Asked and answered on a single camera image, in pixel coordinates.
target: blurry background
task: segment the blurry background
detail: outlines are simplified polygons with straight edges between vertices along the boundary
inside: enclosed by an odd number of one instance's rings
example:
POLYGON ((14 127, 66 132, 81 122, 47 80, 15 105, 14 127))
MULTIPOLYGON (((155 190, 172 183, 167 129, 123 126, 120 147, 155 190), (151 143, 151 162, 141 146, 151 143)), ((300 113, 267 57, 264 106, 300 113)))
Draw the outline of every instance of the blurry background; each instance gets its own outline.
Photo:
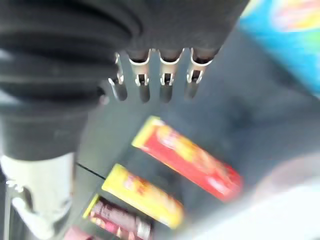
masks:
MULTIPOLYGON (((159 101, 160 60, 158 54, 152 54, 151 98, 148 103, 142 104, 128 57, 121 54, 128 98, 124 102, 116 101, 110 88, 110 103, 91 114, 77 160, 73 209, 68 224, 57 239, 61 239, 71 225, 103 239, 113 238, 81 218, 83 210, 97 192, 147 218, 100 190, 115 163, 122 164, 135 175, 174 195, 184 204, 186 218, 191 223, 235 204, 220 202, 131 146, 132 139, 150 115, 161 117, 201 148, 230 164, 244 177, 245 193, 250 193, 278 164, 319 152, 319 100, 307 90, 309 86, 301 84, 297 74, 292 74, 290 68, 274 60, 269 50, 262 48, 247 33, 240 28, 231 33, 207 69, 195 98, 184 100, 189 56, 190 52, 184 51, 175 76, 172 100, 165 104, 159 101)), ((2 190, 0 203, 4 203, 3 196, 2 190)), ((10 240, 33 239, 30 234, 25 234, 27 230, 19 217, 12 219, 10 240)), ((166 239, 171 232, 164 225, 155 223, 154 239, 166 239)))

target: candy bar wrapper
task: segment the candy bar wrapper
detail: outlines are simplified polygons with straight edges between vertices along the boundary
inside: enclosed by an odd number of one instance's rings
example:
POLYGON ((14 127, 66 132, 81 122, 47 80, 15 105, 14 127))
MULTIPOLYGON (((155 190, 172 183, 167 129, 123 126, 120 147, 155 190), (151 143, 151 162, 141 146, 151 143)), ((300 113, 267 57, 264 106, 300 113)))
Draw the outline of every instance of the candy bar wrapper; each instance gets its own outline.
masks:
POLYGON ((84 218, 123 240, 152 240, 152 227, 139 217, 96 195, 84 218))
POLYGON ((132 145, 222 201, 235 198, 242 189, 242 177, 235 170, 179 134, 158 117, 151 116, 146 121, 132 145))
POLYGON ((169 228, 175 229, 183 220, 180 202, 119 164, 113 167, 102 189, 169 228))

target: white metal part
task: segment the white metal part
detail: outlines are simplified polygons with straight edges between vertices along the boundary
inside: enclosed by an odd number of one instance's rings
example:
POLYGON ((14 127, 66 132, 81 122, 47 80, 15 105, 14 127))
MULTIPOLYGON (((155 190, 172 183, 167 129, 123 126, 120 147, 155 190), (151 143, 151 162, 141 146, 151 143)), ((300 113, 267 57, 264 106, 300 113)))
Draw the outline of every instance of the white metal part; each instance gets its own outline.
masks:
POLYGON ((151 53, 151 50, 149 50, 148 57, 144 62, 135 62, 129 58, 129 61, 131 63, 131 67, 132 67, 132 71, 135 76, 134 81, 138 87, 141 85, 139 77, 143 77, 145 86, 147 86, 149 84, 150 53, 151 53))
MULTIPOLYGON (((118 66, 118 72, 116 73, 118 84, 122 85, 124 83, 124 71, 122 69, 119 53, 115 54, 115 64, 118 66)), ((115 82, 112 80, 112 78, 109 77, 108 81, 111 84, 111 86, 115 85, 115 82)))
POLYGON ((193 58, 194 55, 194 49, 191 48, 191 55, 190 55, 190 64, 187 70, 187 74, 186 74, 186 81, 188 83, 191 82, 195 82, 196 84, 200 83, 207 66, 213 61, 210 60, 206 63, 197 63, 196 61, 194 61, 193 58))
POLYGON ((159 53, 160 57, 160 82, 161 85, 165 85, 165 74, 170 74, 170 81, 168 83, 169 86, 172 86, 175 79, 175 74, 178 68, 178 62, 180 60, 180 56, 175 61, 165 61, 161 54, 159 53))
POLYGON ((4 155, 0 163, 8 186, 22 192, 27 189, 31 195, 31 206, 23 197, 12 199, 22 220, 37 238, 51 238, 55 233, 54 223, 68 213, 72 204, 74 154, 36 161, 4 155))

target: product label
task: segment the product label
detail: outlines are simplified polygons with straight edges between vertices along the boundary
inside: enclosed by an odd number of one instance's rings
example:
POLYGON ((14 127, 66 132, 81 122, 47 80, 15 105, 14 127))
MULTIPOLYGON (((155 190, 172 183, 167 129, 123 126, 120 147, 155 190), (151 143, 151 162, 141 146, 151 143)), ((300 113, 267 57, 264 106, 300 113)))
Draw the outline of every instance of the product label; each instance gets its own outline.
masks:
POLYGON ((98 200, 90 212, 93 223, 124 240, 151 240, 149 224, 103 200, 98 200))
MULTIPOLYGON (((229 165, 158 118, 150 117, 132 144, 223 201, 241 191, 242 178, 229 165)), ((158 197, 168 208, 172 206, 168 197, 158 197)))

